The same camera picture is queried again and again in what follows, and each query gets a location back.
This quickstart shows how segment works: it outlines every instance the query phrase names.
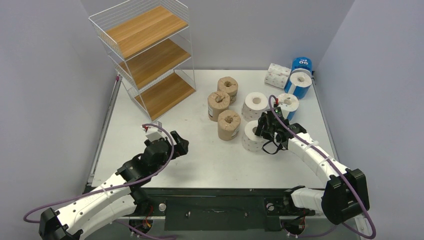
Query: white wall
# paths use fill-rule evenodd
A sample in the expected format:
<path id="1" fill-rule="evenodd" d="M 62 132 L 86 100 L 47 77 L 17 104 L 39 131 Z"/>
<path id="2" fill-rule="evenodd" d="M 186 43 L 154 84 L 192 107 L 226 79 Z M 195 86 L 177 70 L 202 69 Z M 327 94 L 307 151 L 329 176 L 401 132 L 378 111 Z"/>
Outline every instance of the white wall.
<path id="1" fill-rule="evenodd" d="M 316 70 L 340 161 L 365 172 L 377 239 L 423 239 L 424 1 L 356 0 Z"/>
<path id="2" fill-rule="evenodd" d="M 0 1 L 0 23 L 0 233 L 39 240 L 22 217 L 84 189 L 115 73 L 79 1 Z"/>
<path id="3" fill-rule="evenodd" d="M 89 15 L 124 0 L 81 0 Z M 354 0 L 181 0 L 196 69 L 267 69 L 323 57 Z"/>

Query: paper towel roll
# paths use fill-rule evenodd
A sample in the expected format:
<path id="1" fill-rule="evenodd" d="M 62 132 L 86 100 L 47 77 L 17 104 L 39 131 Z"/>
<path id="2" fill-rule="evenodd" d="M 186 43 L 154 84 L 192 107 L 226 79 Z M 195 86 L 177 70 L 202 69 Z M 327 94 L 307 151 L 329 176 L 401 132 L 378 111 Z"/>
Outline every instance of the paper towel roll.
<path id="1" fill-rule="evenodd" d="M 286 75 L 278 75 L 273 72 L 268 72 L 265 76 L 265 83 L 272 85 L 274 87 L 284 89 L 287 84 L 287 80 L 289 79 Z"/>
<path id="2" fill-rule="evenodd" d="M 212 92 L 207 97 L 207 114 L 212 121 L 218 121 L 220 113 L 228 109 L 230 96 L 223 91 Z"/>
<path id="3" fill-rule="evenodd" d="M 312 61 L 304 56 L 297 57 L 291 63 L 291 74 L 306 73 L 312 78 Z"/>
<path id="4" fill-rule="evenodd" d="M 239 132 L 242 119 L 233 110 L 225 110 L 218 116 L 218 137 L 224 141 L 229 141 L 236 137 Z"/>
<path id="5" fill-rule="evenodd" d="M 298 98 L 290 93 L 278 95 L 278 106 L 281 108 L 282 116 L 289 121 L 292 120 L 296 110 L 299 108 Z"/>
<path id="6" fill-rule="evenodd" d="M 275 63 L 271 63 L 271 65 L 269 65 L 269 68 L 268 68 L 268 73 L 274 73 L 280 76 L 284 75 L 288 77 L 290 76 L 290 72 L 291 72 L 290 68 L 285 66 L 280 66 Z"/>
<path id="7" fill-rule="evenodd" d="M 239 84 L 234 78 L 226 76 L 218 80 L 218 91 L 226 92 L 229 95 L 229 104 L 232 104 L 236 101 L 238 90 Z"/>
<path id="8" fill-rule="evenodd" d="M 262 112 L 268 107 L 268 99 L 261 92 L 251 92 L 244 100 L 241 115 L 246 121 L 258 120 Z"/>
<path id="9" fill-rule="evenodd" d="M 241 138 L 241 145 L 243 148 L 250 152 L 257 152 L 262 149 L 265 140 L 255 135 L 256 128 L 258 127 L 258 120 L 250 121 L 246 124 Z"/>
<path id="10" fill-rule="evenodd" d="M 298 99 L 302 99 L 311 85 L 312 79 L 308 74 L 295 72 L 290 75 L 284 91 L 288 94 L 295 95 Z"/>

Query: brown toilet paper roll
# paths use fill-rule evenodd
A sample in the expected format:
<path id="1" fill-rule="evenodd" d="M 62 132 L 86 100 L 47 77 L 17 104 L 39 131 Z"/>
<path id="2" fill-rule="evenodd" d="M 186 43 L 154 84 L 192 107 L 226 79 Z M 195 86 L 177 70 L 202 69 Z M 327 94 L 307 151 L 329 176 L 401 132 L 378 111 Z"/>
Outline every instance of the brown toilet paper roll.
<path id="1" fill-rule="evenodd" d="M 229 104 L 232 104 L 236 101 L 238 90 L 239 84 L 234 78 L 230 76 L 223 77 L 218 81 L 218 91 L 226 92 L 229 95 Z"/>
<path id="2" fill-rule="evenodd" d="M 230 96 L 223 91 L 212 92 L 207 97 L 207 114 L 210 120 L 218 121 L 218 115 L 228 109 Z"/>
<path id="3" fill-rule="evenodd" d="M 224 141 L 229 141 L 236 137 L 239 132 L 242 119 L 233 110 L 225 110 L 218 116 L 218 137 Z"/>

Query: wooden shelf board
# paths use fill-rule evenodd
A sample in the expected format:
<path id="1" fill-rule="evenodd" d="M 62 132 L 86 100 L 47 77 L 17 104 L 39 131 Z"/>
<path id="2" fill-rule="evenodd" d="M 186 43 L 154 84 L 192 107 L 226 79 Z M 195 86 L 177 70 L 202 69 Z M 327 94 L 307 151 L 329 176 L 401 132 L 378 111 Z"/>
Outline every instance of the wooden shelf board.
<path id="1" fill-rule="evenodd" d="M 194 92 L 194 88 L 178 74 L 172 73 L 141 93 L 141 97 L 151 120 L 154 121 Z M 135 100 L 143 106 L 139 96 L 136 96 Z"/>
<path id="2" fill-rule="evenodd" d="M 158 45 L 126 62 L 138 89 L 146 86 L 178 64 L 190 58 L 190 54 L 173 41 L 166 39 Z M 119 64 L 127 73 L 123 62 Z"/>
<path id="3" fill-rule="evenodd" d="M 187 22 L 163 6 L 157 6 L 106 33 L 119 45 L 123 57 L 128 59 L 187 26 Z"/>

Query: table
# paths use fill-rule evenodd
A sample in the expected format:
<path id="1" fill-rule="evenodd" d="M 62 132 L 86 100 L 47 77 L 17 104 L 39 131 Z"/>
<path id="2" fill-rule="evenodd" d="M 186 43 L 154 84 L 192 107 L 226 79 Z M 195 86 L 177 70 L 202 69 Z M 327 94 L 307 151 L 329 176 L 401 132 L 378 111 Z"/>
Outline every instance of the table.
<path id="1" fill-rule="evenodd" d="M 247 94 L 261 92 L 267 97 L 282 93 L 280 88 L 264 84 L 265 70 L 196 70 L 196 92 L 180 102 L 158 120 L 167 131 L 176 130 L 189 143 L 188 154 L 179 157 L 144 187 L 156 188 L 292 188 L 324 185 L 297 156 L 289 151 L 276 155 L 249 152 L 241 139 L 246 121 L 242 117 L 241 131 L 231 141 L 218 138 L 217 123 L 208 118 L 207 97 L 217 90 L 220 78 L 237 80 L 237 100 L 229 109 L 241 113 Z M 142 153 L 146 137 L 141 128 L 148 117 L 131 101 L 124 86 L 120 86 L 96 163 L 92 186 L 97 187 L 117 168 L 133 156 Z M 300 106 L 291 123 L 300 123 L 313 139 L 329 154 L 334 151 L 314 87 L 299 100 Z"/>

